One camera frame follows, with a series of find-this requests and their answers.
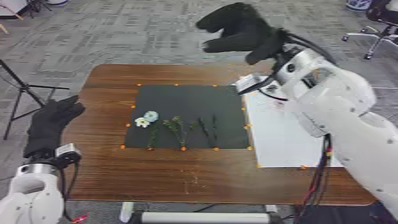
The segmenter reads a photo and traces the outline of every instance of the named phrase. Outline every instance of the black cable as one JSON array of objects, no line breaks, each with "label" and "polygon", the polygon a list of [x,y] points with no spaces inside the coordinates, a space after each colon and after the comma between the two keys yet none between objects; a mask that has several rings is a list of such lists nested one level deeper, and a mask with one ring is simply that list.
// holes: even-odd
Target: black cable
[{"label": "black cable", "polygon": [[288,101],[287,98],[276,97],[276,96],[272,96],[269,93],[265,93],[265,91],[263,91],[262,89],[258,89],[258,92],[260,92],[265,96],[269,96],[274,100]]},{"label": "black cable", "polygon": [[66,192],[66,200],[70,199],[70,196],[72,196],[72,190],[73,190],[75,183],[77,183],[77,179],[79,179],[79,168],[80,168],[80,164],[75,163],[75,173],[73,173],[72,184],[70,184],[68,192]]},{"label": "black cable", "polygon": [[310,41],[304,37],[301,37],[297,34],[288,33],[288,35],[290,35],[290,37],[299,39],[306,44],[294,39],[290,39],[290,41],[297,41],[299,42],[297,44],[303,45],[304,47],[311,48],[324,55],[324,57],[331,61],[331,63],[338,64],[336,60],[333,58],[333,55],[329,54],[327,50],[319,46],[319,44],[313,41]]},{"label": "black cable", "polygon": [[64,217],[66,217],[70,222],[73,222],[73,219],[72,219],[70,213],[66,211],[66,202],[68,202],[68,199],[70,199],[72,190],[73,190],[73,186],[75,186],[75,182],[77,182],[79,167],[80,167],[80,164],[75,163],[75,173],[73,173],[73,179],[72,179],[72,184],[70,184],[68,190],[66,190],[66,173],[64,173],[64,169],[59,169],[59,174],[61,174],[61,194],[63,194],[63,197],[64,197]]},{"label": "black cable", "polygon": [[66,172],[64,172],[64,169],[59,169],[59,178],[61,178],[61,194],[63,194],[63,198],[64,198],[64,217],[66,217],[68,221],[73,222],[70,213],[66,211],[68,199],[66,199]]},{"label": "black cable", "polygon": [[331,134],[327,134],[324,137],[322,158],[320,158],[320,163],[319,163],[313,181],[311,181],[311,185],[310,185],[310,193],[308,193],[306,199],[304,199],[303,211],[299,213],[299,216],[295,217],[295,224],[301,223],[301,219],[304,218],[304,216],[308,216],[310,208],[313,210],[319,207],[319,203],[320,203],[320,200],[324,197],[326,187],[322,187],[322,180],[324,180],[326,167],[331,162],[331,155],[329,155],[331,149],[333,149],[333,139],[331,139]]},{"label": "black cable", "polygon": [[205,208],[198,209],[194,212],[201,212],[201,211],[205,211],[207,209],[210,209],[212,207],[215,207],[215,205],[217,205],[217,204],[208,205]]}]

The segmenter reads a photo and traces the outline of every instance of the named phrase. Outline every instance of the black glove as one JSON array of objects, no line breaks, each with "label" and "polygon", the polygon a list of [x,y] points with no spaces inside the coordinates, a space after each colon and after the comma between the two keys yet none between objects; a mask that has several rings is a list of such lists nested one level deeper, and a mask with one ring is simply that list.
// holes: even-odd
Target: black glove
[{"label": "black glove", "polygon": [[249,4],[224,6],[205,16],[196,26],[210,33],[223,29],[221,38],[205,42],[205,52],[253,51],[246,57],[251,65],[281,52],[287,31],[271,27]]},{"label": "black glove", "polygon": [[48,101],[47,106],[34,114],[29,128],[29,143],[24,151],[24,157],[29,158],[36,152],[50,153],[61,146],[61,135],[72,120],[84,113],[86,107],[77,103],[79,96],[68,99]]}]

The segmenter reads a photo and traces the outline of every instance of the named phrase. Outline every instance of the artificial flower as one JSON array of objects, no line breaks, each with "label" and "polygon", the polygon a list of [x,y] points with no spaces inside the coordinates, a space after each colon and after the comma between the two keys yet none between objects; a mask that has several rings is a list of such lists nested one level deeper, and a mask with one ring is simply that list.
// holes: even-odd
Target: artificial flower
[{"label": "artificial flower", "polygon": [[150,122],[155,122],[159,120],[159,112],[157,111],[148,111],[144,114],[144,118]]},{"label": "artificial flower", "polygon": [[137,127],[143,127],[143,128],[146,128],[150,126],[150,121],[146,120],[144,117],[139,117],[136,119],[136,125],[137,125]]}]

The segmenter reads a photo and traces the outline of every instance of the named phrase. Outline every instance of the floor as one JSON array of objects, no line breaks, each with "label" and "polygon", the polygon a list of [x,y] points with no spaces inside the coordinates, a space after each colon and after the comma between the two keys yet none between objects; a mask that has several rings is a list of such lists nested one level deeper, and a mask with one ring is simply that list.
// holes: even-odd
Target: floor
[{"label": "floor", "polygon": [[[79,94],[96,65],[120,64],[212,64],[242,60],[242,53],[205,54],[201,43],[212,38],[196,27],[196,21],[228,0],[72,0],[68,6],[45,9],[36,18],[2,21],[11,34],[0,34],[0,57],[24,80],[64,86],[56,98]],[[345,9],[343,0],[249,0],[272,25],[283,26],[308,37],[331,51],[345,69],[368,79],[379,95],[374,108],[386,117],[398,112],[398,49],[382,45],[372,61],[363,60],[372,40],[352,38],[342,42],[345,32],[375,25],[365,14]],[[0,133],[6,129],[18,91],[0,80]],[[20,112],[36,108],[24,98]],[[18,120],[11,137],[0,141],[0,179],[15,174],[22,164],[31,119]],[[8,193],[0,181],[0,197]],[[203,205],[150,204],[152,210],[198,209]],[[96,212],[88,223],[116,223],[118,203],[80,202],[72,213]],[[226,211],[263,211],[263,206],[228,206]]]}]

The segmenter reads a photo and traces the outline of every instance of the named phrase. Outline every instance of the office chair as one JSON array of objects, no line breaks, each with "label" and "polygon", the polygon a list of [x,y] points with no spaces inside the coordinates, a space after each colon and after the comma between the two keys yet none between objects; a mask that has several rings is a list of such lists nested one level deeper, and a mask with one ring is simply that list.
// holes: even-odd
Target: office chair
[{"label": "office chair", "polygon": [[365,36],[377,38],[375,43],[370,47],[365,59],[370,60],[377,47],[382,42],[388,42],[395,47],[398,47],[398,30],[393,33],[393,28],[398,27],[398,11],[390,11],[386,5],[391,0],[374,0],[370,8],[367,10],[367,17],[372,21],[377,21],[388,25],[384,31],[381,32],[372,26],[367,26],[359,33],[347,33],[343,36],[343,41],[349,41],[351,36]]}]

